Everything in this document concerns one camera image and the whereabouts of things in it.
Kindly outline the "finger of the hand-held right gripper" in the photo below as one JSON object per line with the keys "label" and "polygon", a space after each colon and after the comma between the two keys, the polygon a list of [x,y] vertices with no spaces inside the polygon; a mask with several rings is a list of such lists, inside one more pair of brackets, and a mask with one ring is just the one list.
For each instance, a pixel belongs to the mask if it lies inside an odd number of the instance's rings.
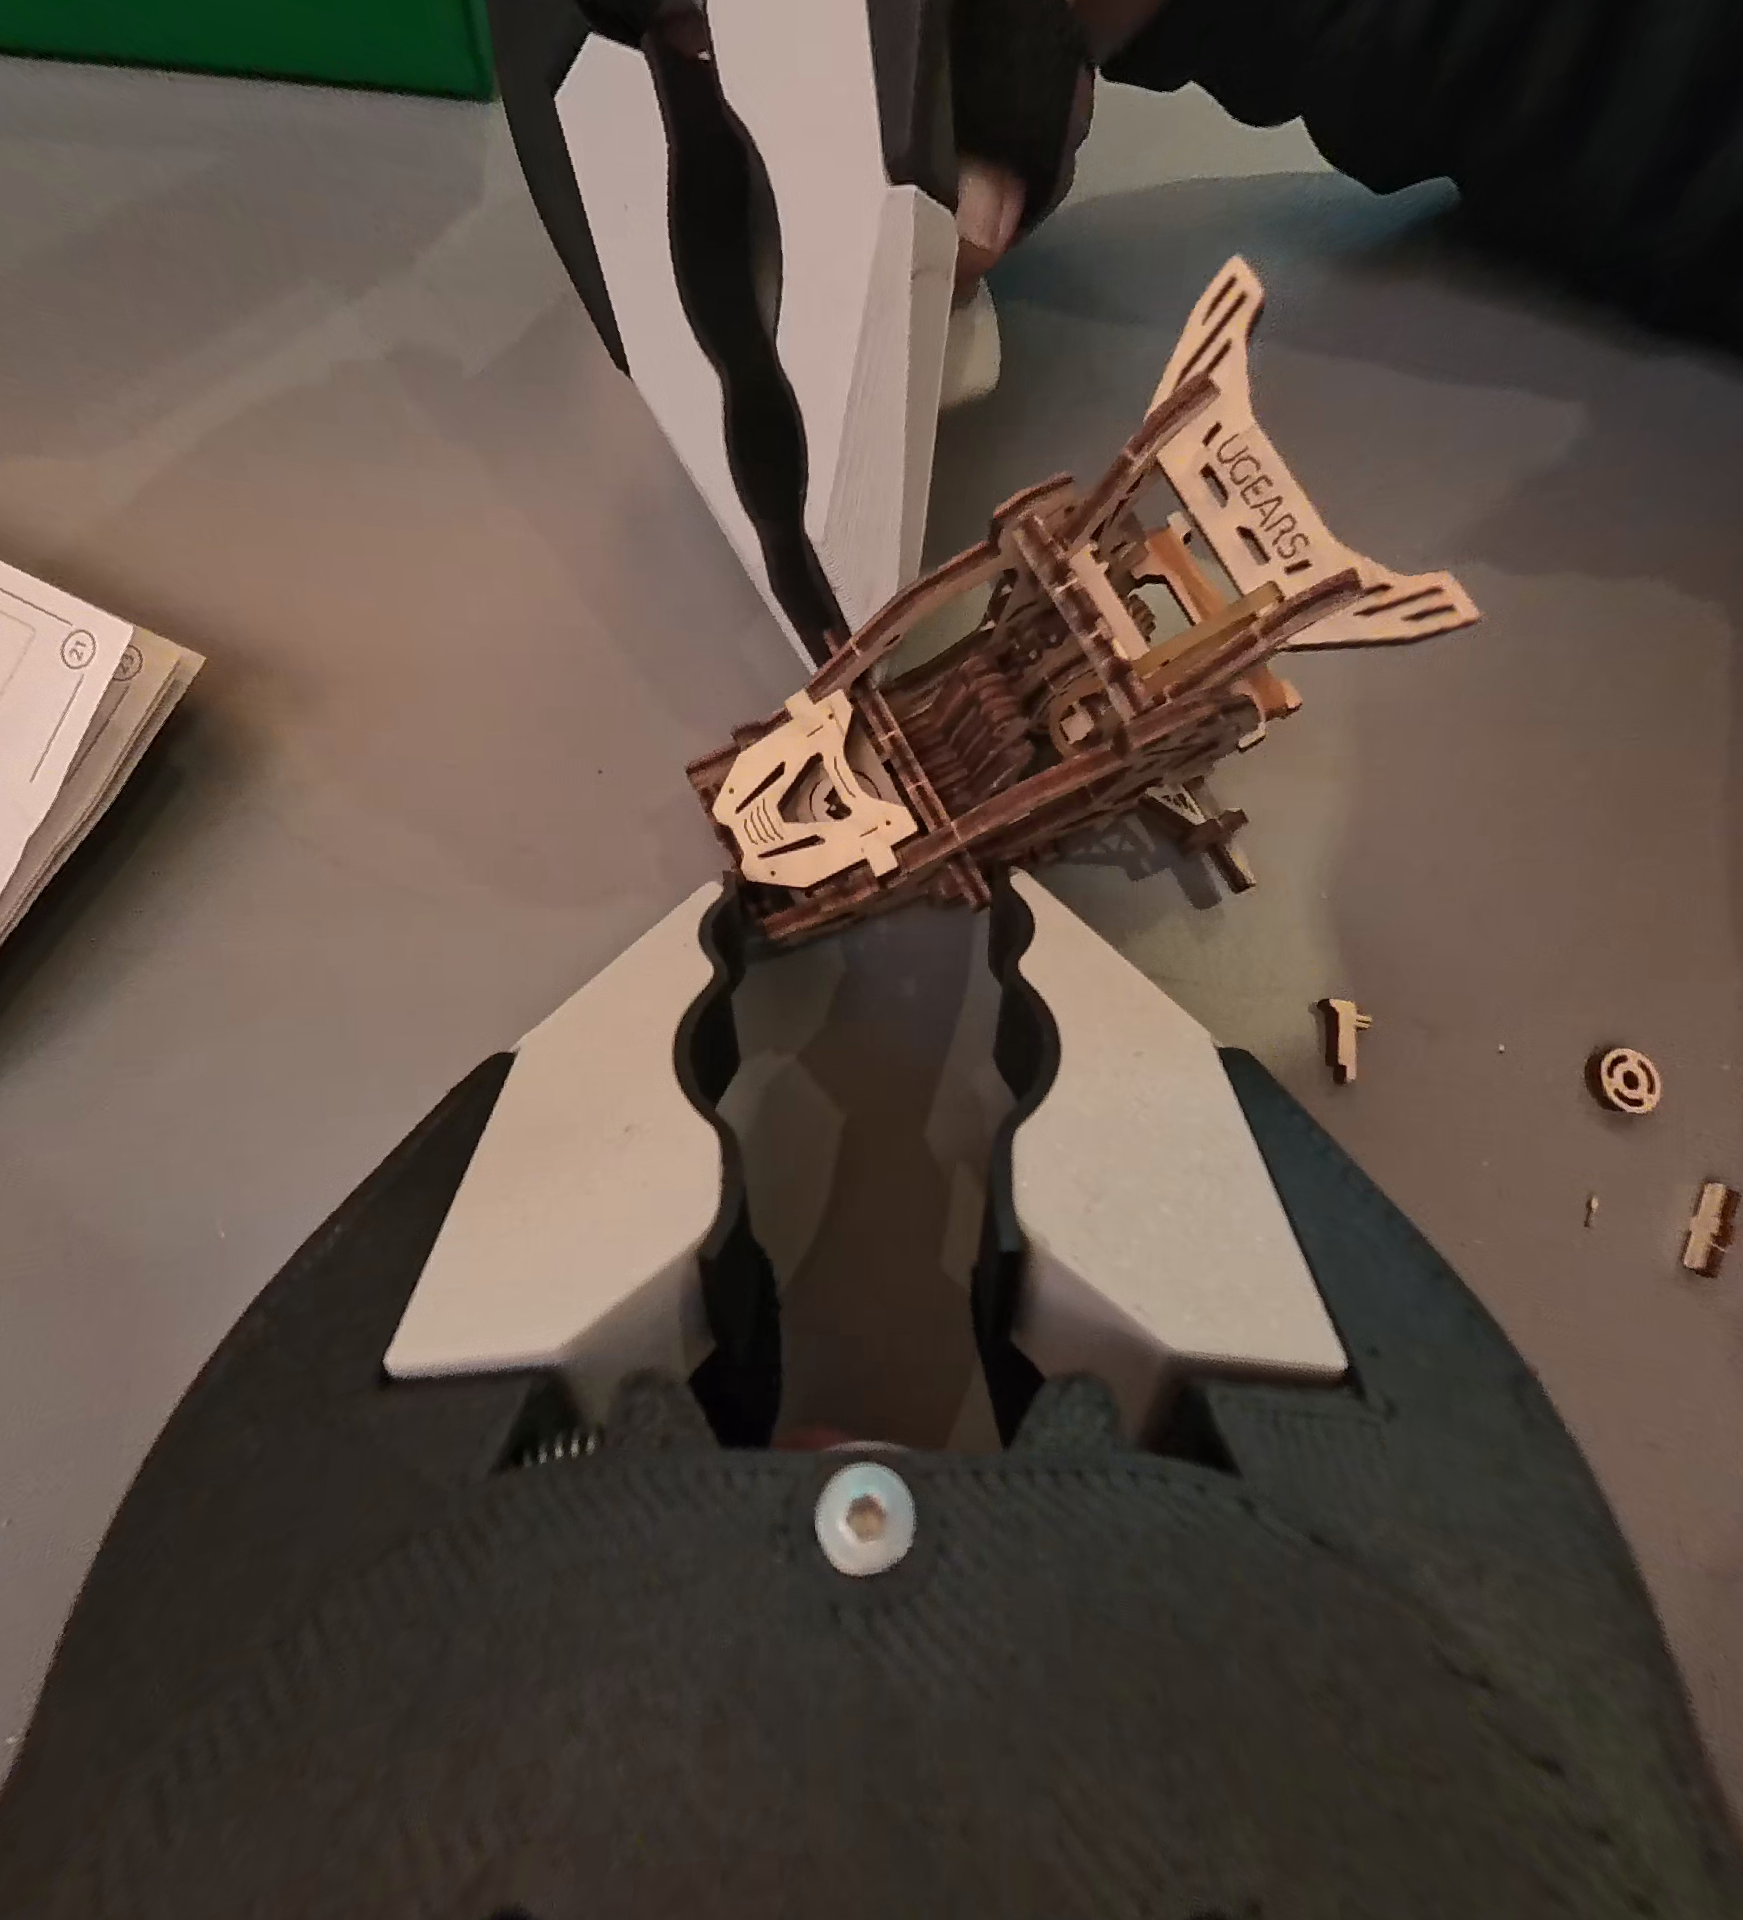
{"label": "finger of the hand-held right gripper", "polygon": [[807,438],[777,345],[777,206],[712,32],[589,39],[557,111],[639,396],[788,638],[844,636],[803,523]]}
{"label": "finger of the hand-held right gripper", "polygon": [[714,3],[712,29],[724,96],[777,210],[803,525],[860,629],[922,568],[954,218],[888,177],[865,4]]}

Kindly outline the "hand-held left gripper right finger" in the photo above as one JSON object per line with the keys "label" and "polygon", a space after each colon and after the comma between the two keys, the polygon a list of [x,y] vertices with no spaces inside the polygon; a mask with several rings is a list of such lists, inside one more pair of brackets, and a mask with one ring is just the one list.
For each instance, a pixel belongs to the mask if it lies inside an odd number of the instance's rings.
{"label": "hand-held left gripper right finger", "polygon": [[1347,1355],[1206,1026],[1021,871],[994,883],[994,1067],[973,1310],[1003,1443],[1089,1376],[1126,1436],[1196,1381],[1334,1387]]}

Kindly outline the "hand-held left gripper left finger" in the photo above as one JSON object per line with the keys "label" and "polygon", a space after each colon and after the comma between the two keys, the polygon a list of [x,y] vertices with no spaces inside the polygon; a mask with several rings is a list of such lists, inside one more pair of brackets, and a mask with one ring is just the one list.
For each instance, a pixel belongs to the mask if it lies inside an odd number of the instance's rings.
{"label": "hand-held left gripper left finger", "polygon": [[747,934],[736,885],[703,885],[519,1042],[391,1379],[551,1375],[598,1421],[663,1371],[724,1444],[772,1441],[780,1291],[719,1114]]}

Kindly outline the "wooden mechanical model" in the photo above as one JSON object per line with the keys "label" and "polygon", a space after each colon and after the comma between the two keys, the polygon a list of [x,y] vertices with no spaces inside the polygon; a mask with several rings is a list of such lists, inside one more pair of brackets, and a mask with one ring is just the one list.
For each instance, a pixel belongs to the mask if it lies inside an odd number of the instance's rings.
{"label": "wooden mechanical model", "polygon": [[1236,256],[1201,292],[1144,420],[1091,488],[1003,501],[985,541],[893,594],[772,718],[688,765],[765,942],[990,877],[1126,813],[1231,864],[1210,775],[1301,706],[1298,649],[1403,645],[1479,609],[1324,523],[1256,418],[1266,310]]}

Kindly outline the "person's right forearm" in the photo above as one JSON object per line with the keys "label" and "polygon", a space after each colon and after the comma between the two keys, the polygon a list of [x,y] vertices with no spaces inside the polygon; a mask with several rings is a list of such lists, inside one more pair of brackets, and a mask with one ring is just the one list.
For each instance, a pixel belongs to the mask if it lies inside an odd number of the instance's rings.
{"label": "person's right forearm", "polygon": [[1491,246],[1743,356],[1743,3],[1149,4],[1102,72],[1453,182]]}

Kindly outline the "person's right hand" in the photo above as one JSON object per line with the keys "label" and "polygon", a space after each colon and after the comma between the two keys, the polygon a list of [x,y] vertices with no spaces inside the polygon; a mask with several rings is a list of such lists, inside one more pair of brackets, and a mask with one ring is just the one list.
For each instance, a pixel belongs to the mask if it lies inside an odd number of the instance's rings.
{"label": "person's right hand", "polygon": [[959,256],[954,301],[971,301],[980,280],[1015,246],[1024,215],[1024,182],[998,161],[963,156],[959,167]]}

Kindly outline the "green plastic bin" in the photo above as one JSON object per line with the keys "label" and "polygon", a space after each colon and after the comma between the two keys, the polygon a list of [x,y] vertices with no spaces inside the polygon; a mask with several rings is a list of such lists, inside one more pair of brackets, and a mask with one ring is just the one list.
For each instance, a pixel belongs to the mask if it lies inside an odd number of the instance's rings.
{"label": "green plastic bin", "polygon": [[0,3],[0,54],[478,103],[497,93],[478,3]]}

